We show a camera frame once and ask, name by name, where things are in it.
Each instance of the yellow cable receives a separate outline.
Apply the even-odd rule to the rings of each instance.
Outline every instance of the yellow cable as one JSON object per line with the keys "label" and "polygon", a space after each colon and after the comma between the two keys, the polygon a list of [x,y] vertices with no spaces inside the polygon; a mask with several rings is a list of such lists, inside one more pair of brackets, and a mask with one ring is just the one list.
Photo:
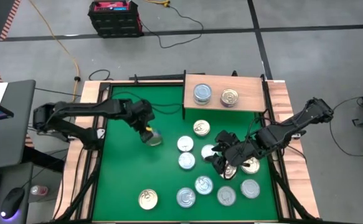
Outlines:
{"label": "yellow cable", "polygon": [[165,1],[161,1],[161,2],[152,1],[152,0],[144,0],[144,1],[149,2],[149,3],[161,4],[161,5],[163,5],[163,7],[169,7],[169,5],[170,5],[170,0],[165,0]]}
{"label": "yellow cable", "polygon": [[[61,45],[61,47],[64,49],[64,51],[69,55],[69,57],[72,59],[73,63],[75,64],[75,68],[76,68],[76,77],[80,77],[80,70],[79,70],[79,65],[77,64],[77,61],[75,59],[74,56],[72,56],[69,51],[66,49],[66,47],[61,43],[61,41],[59,41],[54,33],[52,32],[51,26],[49,25],[49,23],[46,21],[46,19],[44,18],[44,16],[41,14],[41,12],[39,11],[39,9],[37,8],[37,6],[32,2],[32,0],[29,0],[29,2],[32,4],[33,8],[36,9],[37,13],[39,13],[40,17],[43,19],[43,21],[45,22],[45,24],[47,25],[47,27],[50,30],[51,36],[54,40],[56,40],[58,42],[58,44]],[[72,101],[76,100],[76,96],[75,94],[77,93],[77,83],[79,81],[75,80],[75,86],[73,88],[73,99]]]}

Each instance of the tin can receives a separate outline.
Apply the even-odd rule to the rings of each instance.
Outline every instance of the tin can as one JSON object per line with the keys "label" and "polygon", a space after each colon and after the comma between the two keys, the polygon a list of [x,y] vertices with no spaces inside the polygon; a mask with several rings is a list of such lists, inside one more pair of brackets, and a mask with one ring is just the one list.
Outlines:
{"label": "tin can", "polygon": [[150,210],[158,203],[158,195],[152,189],[143,190],[138,196],[139,206],[145,210]]}
{"label": "tin can", "polygon": [[220,102],[225,107],[233,107],[238,102],[238,93],[232,89],[223,90],[220,97]]}
{"label": "tin can", "polygon": [[182,152],[189,152],[194,147],[194,140],[189,136],[181,136],[177,141],[177,148]]}
{"label": "tin can", "polygon": [[200,176],[195,180],[195,189],[201,195],[208,195],[213,190],[213,182],[207,176]]}
{"label": "tin can", "polygon": [[210,124],[205,120],[197,120],[194,123],[194,132],[198,136],[205,136],[210,131]]}
{"label": "tin can", "polygon": [[183,208],[189,208],[193,206],[196,200],[195,193],[188,187],[183,187],[177,192],[177,203]]}
{"label": "tin can", "polygon": [[212,89],[206,84],[198,84],[194,88],[194,101],[198,105],[205,105],[210,101]]}
{"label": "tin can", "polygon": [[183,169],[192,169],[195,165],[195,157],[190,152],[184,152],[179,157],[179,165]]}
{"label": "tin can", "polygon": [[235,203],[237,194],[229,186],[223,186],[217,192],[217,200],[224,206],[231,206]]}
{"label": "tin can", "polygon": [[49,192],[48,187],[35,185],[31,188],[32,195],[45,196]]}
{"label": "tin can", "polygon": [[162,135],[158,130],[153,129],[152,134],[154,135],[151,139],[149,139],[145,144],[149,146],[157,146],[162,143]]}
{"label": "tin can", "polygon": [[241,184],[241,191],[244,196],[253,199],[260,194],[260,186],[252,179],[244,180]]}
{"label": "tin can", "polygon": [[231,165],[228,165],[228,163],[225,165],[225,171],[223,174],[220,174],[221,177],[229,180],[235,177],[235,173],[237,172],[237,168],[233,167]]}
{"label": "tin can", "polygon": [[205,160],[205,158],[208,156],[214,156],[216,152],[212,151],[213,147],[214,145],[208,144],[202,148],[200,154],[202,155],[203,160]]}
{"label": "tin can", "polygon": [[249,164],[249,166],[241,166],[246,174],[256,174],[260,169],[260,161],[254,157],[246,160],[244,164]]}

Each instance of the robotic arm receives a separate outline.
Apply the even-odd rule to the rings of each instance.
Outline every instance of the robotic arm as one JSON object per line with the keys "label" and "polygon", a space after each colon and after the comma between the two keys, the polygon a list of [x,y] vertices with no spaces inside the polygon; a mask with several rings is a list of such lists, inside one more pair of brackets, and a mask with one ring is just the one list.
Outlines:
{"label": "robotic arm", "polygon": [[102,147],[103,140],[93,128],[81,128],[64,121],[69,116],[103,116],[108,119],[122,119],[139,132],[142,142],[152,138],[148,121],[155,118],[152,106],[147,100],[133,103],[130,99],[108,99],[101,103],[47,103],[33,112],[33,128],[47,132],[56,130],[66,136],[79,138],[84,149],[97,150]]}
{"label": "robotic arm", "polygon": [[221,131],[212,150],[221,152],[206,158],[211,162],[217,173],[223,174],[226,165],[234,167],[249,166],[244,164],[247,159],[261,159],[275,150],[285,148],[292,135],[301,131],[309,124],[328,123],[333,119],[333,110],[322,100],[313,98],[306,103],[304,110],[282,123],[266,126],[254,133],[248,134],[240,141],[235,133]]}

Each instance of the black desk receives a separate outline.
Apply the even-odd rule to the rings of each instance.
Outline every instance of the black desk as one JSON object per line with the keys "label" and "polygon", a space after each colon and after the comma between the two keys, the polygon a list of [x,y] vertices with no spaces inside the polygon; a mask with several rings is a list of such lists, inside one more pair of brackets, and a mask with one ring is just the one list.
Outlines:
{"label": "black desk", "polygon": [[[8,192],[15,188],[21,187],[32,178],[33,163],[28,162],[6,168],[0,168],[0,208],[2,201],[7,196]],[[21,206],[18,212],[12,218],[5,220],[0,216],[0,224],[25,224],[27,218],[27,210],[29,208],[29,189],[31,183],[24,186],[25,196],[22,199]]]}
{"label": "black desk", "polygon": [[62,160],[25,146],[35,84],[34,80],[8,83],[0,105],[12,111],[14,117],[0,120],[0,167],[31,161],[62,172]]}

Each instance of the metal can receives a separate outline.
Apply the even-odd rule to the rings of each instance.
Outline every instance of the metal can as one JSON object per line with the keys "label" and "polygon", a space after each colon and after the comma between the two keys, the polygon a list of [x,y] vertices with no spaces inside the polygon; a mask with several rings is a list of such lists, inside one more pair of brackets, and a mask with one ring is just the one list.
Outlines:
{"label": "metal can", "polygon": [[241,169],[246,174],[256,174],[257,171],[260,169],[260,161],[254,157],[246,160],[244,164],[249,164],[249,166],[241,166]]}
{"label": "metal can", "polygon": [[194,140],[189,136],[181,136],[177,141],[177,148],[182,152],[189,152],[194,147]]}
{"label": "metal can", "polygon": [[208,144],[202,148],[200,154],[202,155],[203,160],[205,160],[206,157],[213,156],[216,153],[216,152],[212,151],[213,147],[214,147],[214,145]]}
{"label": "metal can", "polygon": [[205,105],[210,101],[212,89],[206,84],[198,84],[194,88],[194,101],[198,105]]}
{"label": "metal can", "polygon": [[213,190],[213,182],[207,176],[200,176],[195,180],[195,189],[202,195],[208,195]]}
{"label": "metal can", "polygon": [[195,165],[195,157],[190,152],[184,152],[179,157],[179,165],[183,169],[192,169]]}
{"label": "metal can", "polygon": [[237,194],[229,186],[223,186],[217,192],[217,200],[224,206],[231,206],[235,203]]}
{"label": "metal can", "polygon": [[197,120],[194,123],[194,132],[198,136],[205,136],[210,131],[210,124],[205,120]]}
{"label": "metal can", "polygon": [[49,188],[46,186],[35,185],[31,188],[32,195],[45,196],[49,192]]}
{"label": "metal can", "polygon": [[228,165],[228,163],[225,165],[225,171],[223,174],[220,174],[221,177],[225,179],[232,179],[235,177],[235,173],[237,172],[237,168],[233,167],[231,165]]}
{"label": "metal can", "polygon": [[152,189],[143,190],[138,197],[139,206],[145,210],[150,210],[158,203],[158,195]]}
{"label": "metal can", "polygon": [[244,180],[241,184],[241,191],[247,198],[256,198],[260,194],[260,186],[252,179]]}
{"label": "metal can", "polygon": [[193,206],[196,200],[195,193],[188,187],[183,187],[177,192],[177,203],[183,208],[189,208]]}
{"label": "metal can", "polygon": [[238,93],[232,89],[223,90],[220,97],[220,102],[225,107],[233,107],[238,102]]}
{"label": "metal can", "polygon": [[145,144],[149,145],[149,146],[157,146],[158,144],[162,143],[162,135],[158,130],[152,130],[152,134],[154,136],[152,136],[151,139],[149,139]]}

